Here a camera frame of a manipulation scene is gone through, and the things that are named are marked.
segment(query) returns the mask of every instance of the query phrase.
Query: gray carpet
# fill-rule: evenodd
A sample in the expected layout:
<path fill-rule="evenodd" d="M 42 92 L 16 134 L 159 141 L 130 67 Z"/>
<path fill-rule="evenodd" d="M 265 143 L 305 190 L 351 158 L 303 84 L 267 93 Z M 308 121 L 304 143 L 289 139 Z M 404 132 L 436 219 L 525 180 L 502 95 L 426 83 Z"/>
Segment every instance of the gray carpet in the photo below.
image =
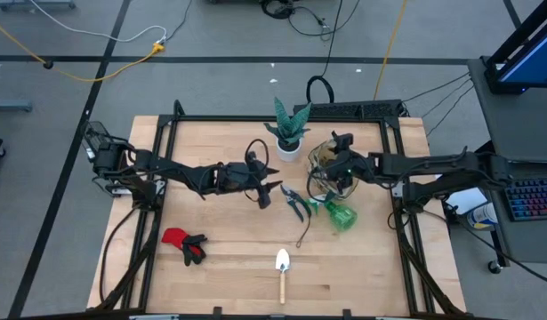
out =
<path fill-rule="evenodd" d="M 538 0 L 512 0 L 525 19 Z M 122 0 L 77 1 L 78 9 L 53 9 L 59 20 L 75 27 L 109 33 Z M 304 0 L 329 25 L 334 24 L 333 0 Z M 345 0 L 342 16 L 355 1 Z M 186 1 L 133 0 L 121 36 L 152 24 L 173 28 L 180 23 Z M 361 1 L 350 24 L 336 35 L 336 57 L 382 57 L 398 14 L 400 0 Z M 30 49 L 49 55 L 102 55 L 107 40 L 73 35 L 38 12 L 0 12 L 0 22 Z M 295 16 L 295 25 L 315 32 L 309 16 Z M 394 44 L 397 58 L 476 58 L 492 53 L 513 30 L 503 0 L 460 2 L 412 0 Z M 114 55 L 142 56 L 160 35 L 151 31 L 129 44 L 117 44 Z M 272 20 L 251 1 L 212 5 L 194 0 L 188 22 L 167 44 L 167 57 L 326 56 L 328 43 L 296 34 L 286 21 Z M 0 35 L 0 54 L 23 54 Z M 93 77 L 98 63 L 56 63 L 56 68 Z M 110 63 L 108 73 L 122 67 Z M 133 117 L 170 113 L 180 99 L 191 115 L 269 115 L 272 98 L 287 106 L 305 101 L 310 76 L 322 71 L 310 63 L 149 63 L 126 70 L 105 82 L 92 118 L 115 135 L 128 136 Z M 336 99 L 370 100 L 377 64 L 331 64 L 326 73 Z M 466 72 L 465 66 L 396 65 L 386 68 L 378 99 L 409 98 Z M 412 116 L 421 116 L 456 85 L 407 103 Z M 76 123 L 91 85 L 74 82 L 38 63 L 0 62 L 0 99 L 31 99 L 33 113 L 0 113 L 0 137 L 8 155 L 0 163 L 0 317 L 8 314 L 28 262 L 37 232 L 72 141 Z M 326 101 L 321 86 L 315 102 Z M 454 103 L 447 99 L 425 117 L 432 128 Z M 488 140 L 476 95 L 466 95 L 430 136 L 433 155 L 474 149 Z M 80 152 L 44 252 L 24 316 L 84 310 L 105 232 L 111 201 L 91 182 L 91 167 Z M 493 276 L 486 269 L 494 254 L 455 229 L 452 234 L 468 310 L 478 316 L 547 319 L 547 284 L 516 266 Z M 547 275 L 547 265 L 532 268 Z"/>

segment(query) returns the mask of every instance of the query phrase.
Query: butcher block table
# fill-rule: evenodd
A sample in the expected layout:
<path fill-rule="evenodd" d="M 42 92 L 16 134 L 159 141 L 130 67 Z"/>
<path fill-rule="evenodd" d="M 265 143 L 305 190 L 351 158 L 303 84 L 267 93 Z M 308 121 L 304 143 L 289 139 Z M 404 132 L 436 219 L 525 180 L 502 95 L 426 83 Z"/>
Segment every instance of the butcher block table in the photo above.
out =
<path fill-rule="evenodd" d="M 406 156 L 428 156 L 422 119 L 400 118 L 399 123 Z M 280 170 L 268 181 L 282 180 L 306 199 L 307 155 L 330 139 L 331 131 L 354 134 L 351 147 L 360 154 L 382 152 L 378 124 L 308 123 L 306 127 L 311 131 L 305 134 L 302 153 L 297 162 L 289 164 L 278 159 L 275 137 L 262 123 L 179 122 L 173 160 L 189 166 L 243 162 L 248 144 L 260 138 L 269 147 L 269 167 Z M 157 116 L 136 116 L 130 142 L 136 148 L 152 149 L 156 128 Z M 388 134 L 393 152 L 393 131 L 388 130 Z M 160 155 L 165 145 L 164 140 Z M 264 161 L 263 146 L 257 143 L 253 149 Z M 430 179 L 412 178 L 419 182 Z M 214 307 L 222 307 L 225 315 L 338 316 L 343 309 L 350 309 L 354 316 L 409 316 L 398 238 L 386 223 L 392 212 L 389 191 L 360 181 L 346 200 L 346 205 L 358 213 L 356 224 L 339 233 L 331 225 L 326 209 L 320 208 L 318 216 L 313 213 L 310 230 L 299 249 L 295 243 L 306 227 L 306 217 L 301 223 L 279 187 L 270 197 L 271 205 L 260 210 L 243 193 L 210 195 L 204 201 L 179 182 L 169 181 L 147 312 L 211 314 Z M 131 206 L 129 196 L 114 200 L 105 239 Z M 443 214 L 436 200 L 426 209 Z M 128 268 L 138 215 L 135 213 L 117 231 L 109 247 L 106 294 Z M 418 215 L 418 219 L 428 270 L 451 301 L 465 310 L 446 224 L 429 215 Z M 160 243 L 167 228 L 207 236 L 208 241 L 203 243 L 207 258 L 201 265 L 186 267 L 181 251 Z M 285 305 L 279 303 L 279 271 L 275 270 L 275 258 L 282 248 L 291 257 Z M 100 303 L 99 270 L 100 264 L 89 297 L 90 307 Z M 421 283 L 413 274 L 418 307 L 424 310 Z M 131 306 L 137 305 L 142 277 L 140 270 Z"/>

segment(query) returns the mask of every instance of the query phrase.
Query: white pot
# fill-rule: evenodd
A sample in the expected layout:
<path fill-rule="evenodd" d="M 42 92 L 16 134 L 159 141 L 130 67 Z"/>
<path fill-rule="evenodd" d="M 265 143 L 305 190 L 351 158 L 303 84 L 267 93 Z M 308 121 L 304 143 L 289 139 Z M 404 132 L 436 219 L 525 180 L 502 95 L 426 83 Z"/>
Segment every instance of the white pot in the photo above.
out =
<path fill-rule="evenodd" d="M 284 151 L 279 146 L 279 139 L 277 139 L 277 155 L 279 158 L 285 162 L 293 162 L 296 158 L 299 157 L 302 148 L 302 138 L 299 139 L 299 147 L 293 151 Z"/>

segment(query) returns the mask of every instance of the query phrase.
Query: metal scissors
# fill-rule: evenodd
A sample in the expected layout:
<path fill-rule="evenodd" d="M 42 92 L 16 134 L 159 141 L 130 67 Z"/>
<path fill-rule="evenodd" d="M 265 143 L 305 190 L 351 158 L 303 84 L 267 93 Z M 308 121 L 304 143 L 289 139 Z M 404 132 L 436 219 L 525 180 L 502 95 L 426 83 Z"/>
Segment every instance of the metal scissors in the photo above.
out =
<path fill-rule="evenodd" d="M 310 211 L 310 208 L 307 205 L 307 203 L 304 200 L 302 200 L 299 194 L 297 194 L 291 188 L 286 187 L 284 185 L 281 185 L 281 192 L 283 192 L 283 194 L 285 195 L 287 199 L 287 203 L 293 208 L 294 212 L 297 213 L 297 216 L 299 216 L 299 219 L 301 219 L 301 222 L 304 222 L 304 218 L 302 216 L 302 213 L 299 211 L 299 208 L 297 208 L 296 202 L 299 202 L 299 204 L 301 204 L 302 207 L 305 208 L 310 218 L 312 212 Z"/>

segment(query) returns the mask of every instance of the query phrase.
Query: wooden handle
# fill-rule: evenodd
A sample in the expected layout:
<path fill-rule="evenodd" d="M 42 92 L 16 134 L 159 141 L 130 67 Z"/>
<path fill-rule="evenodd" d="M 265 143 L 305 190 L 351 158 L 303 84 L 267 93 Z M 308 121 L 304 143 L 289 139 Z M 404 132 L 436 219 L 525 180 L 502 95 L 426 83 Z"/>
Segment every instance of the wooden handle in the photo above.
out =
<path fill-rule="evenodd" d="M 279 302 L 285 304 L 285 272 L 281 272 L 281 285 L 279 286 Z"/>

